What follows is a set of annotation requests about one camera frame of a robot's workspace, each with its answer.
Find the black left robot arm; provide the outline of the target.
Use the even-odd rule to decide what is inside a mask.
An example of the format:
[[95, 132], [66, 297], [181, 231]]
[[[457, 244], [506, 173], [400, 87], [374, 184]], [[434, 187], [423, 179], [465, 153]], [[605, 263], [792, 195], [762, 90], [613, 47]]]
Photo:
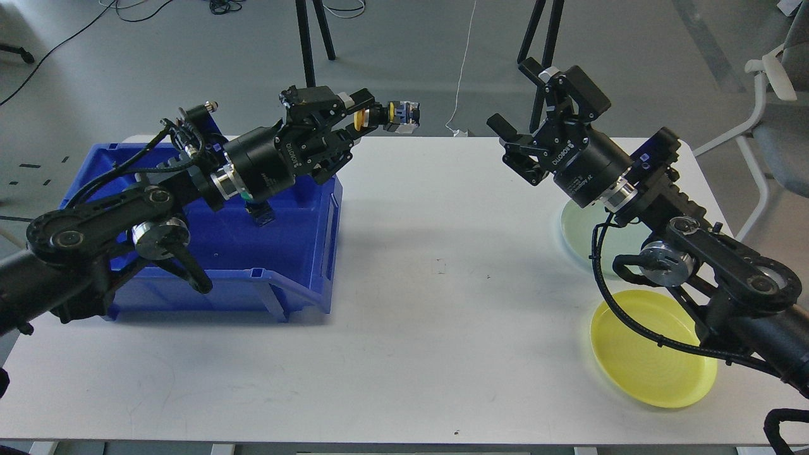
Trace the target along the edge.
[[239, 198], [254, 223], [266, 225], [275, 217], [271, 198], [296, 178], [324, 184], [367, 133], [419, 125], [417, 104], [405, 102], [399, 116], [396, 103], [380, 103], [367, 89], [291, 86], [279, 98], [285, 118], [231, 140], [213, 121], [215, 102], [162, 119], [133, 157], [33, 219], [22, 250], [2, 261], [2, 334], [30, 335], [45, 313], [63, 323], [106, 315], [116, 291], [150, 264], [210, 292], [210, 276], [188, 250], [186, 205], [203, 200], [218, 211]]

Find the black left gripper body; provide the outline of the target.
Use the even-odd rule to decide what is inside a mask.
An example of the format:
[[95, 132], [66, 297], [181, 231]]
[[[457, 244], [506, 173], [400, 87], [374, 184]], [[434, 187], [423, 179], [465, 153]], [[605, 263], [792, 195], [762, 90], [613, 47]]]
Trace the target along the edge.
[[298, 176], [311, 174], [314, 159], [304, 157], [291, 130], [281, 123], [260, 126], [224, 144], [224, 155], [237, 176], [242, 199], [263, 202], [295, 184]]

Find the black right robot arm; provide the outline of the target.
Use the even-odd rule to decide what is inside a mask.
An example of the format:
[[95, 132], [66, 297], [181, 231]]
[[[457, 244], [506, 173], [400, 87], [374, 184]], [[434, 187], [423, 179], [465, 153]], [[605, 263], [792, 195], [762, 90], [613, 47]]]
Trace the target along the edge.
[[[680, 141], [661, 128], [627, 154], [592, 123], [610, 100], [578, 66], [559, 70], [534, 58], [518, 69], [543, 96], [544, 120], [518, 133], [503, 116], [487, 124], [504, 147], [503, 162], [531, 185], [547, 176], [579, 207], [609, 213], [590, 241], [596, 285], [623, 322], [660, 348], [722, 360], [774, 375], [808, 394], [807, 311], [797, 304], [801, 282], [789, 267], [759, 254], [711, 224], [706, 210], [677, 186]], [[655, 333], [619, 307], [607, 288], [601, 251], [610, 228], [632, 221], [650, 236], [639, 253], [618, 255], [612, 268], [625, 282], [666, 288], [695, 322], [698, 345]]]

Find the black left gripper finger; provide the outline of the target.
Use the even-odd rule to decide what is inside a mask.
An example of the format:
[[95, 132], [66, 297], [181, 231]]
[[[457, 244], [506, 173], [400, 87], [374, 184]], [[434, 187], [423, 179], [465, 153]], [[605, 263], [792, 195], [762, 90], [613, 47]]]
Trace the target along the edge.
[[307, 133], [297, 143], [300, 159], [297, 175], [311, 176], [315, 183], [324, 184], [347, 165], [353, 157], [351, 148], [359, 139], [376, 129], [379, 126], [357, 128], [350, 123], [341, 129]]
[[335, 127], [338, 122], [375, 104], [366, 88], [352, 94], [334, 93], [327, 86], [298, 88], [294, 85], [279, 94], [286, 109], [285, 124], [316, 130]]

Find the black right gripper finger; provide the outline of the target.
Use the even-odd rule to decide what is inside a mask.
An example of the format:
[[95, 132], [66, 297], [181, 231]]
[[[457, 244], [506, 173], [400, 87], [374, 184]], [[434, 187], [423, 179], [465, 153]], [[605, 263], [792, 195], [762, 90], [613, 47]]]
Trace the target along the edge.
[[554, 66], [543, 69], [534, 58], [527, 58], [518, 64], [518, 69], [537, 86], [538, 99], [529, 126], [532, 135], [540, 131], [540, 113], [545, 112], [544, 119], [554, 133], [572, 124], [604, 137], [590, 124], [607, 112], [611, 102], [581, 67], [574, 65], [566, 71]]
[[538, 185], [549, 174], [557, 172], [552, 153], [557, 150], [557, 123], [545, 120], [534, 135], [518, 133], [499, 113], [487, 120], [504, 147], [502, 161], [530, 185]]

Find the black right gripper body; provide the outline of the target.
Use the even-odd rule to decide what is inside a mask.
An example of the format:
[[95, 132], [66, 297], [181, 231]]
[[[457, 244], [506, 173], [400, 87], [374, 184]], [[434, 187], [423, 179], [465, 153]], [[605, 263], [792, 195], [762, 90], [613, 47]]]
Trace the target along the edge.
[[579, 207], [594, 202], [613, 186], [631, 165], [630, 156], [609, 136], [590, 124], [564, 123], [557, 131], [549, 123], [537, 130], [538, 167]]

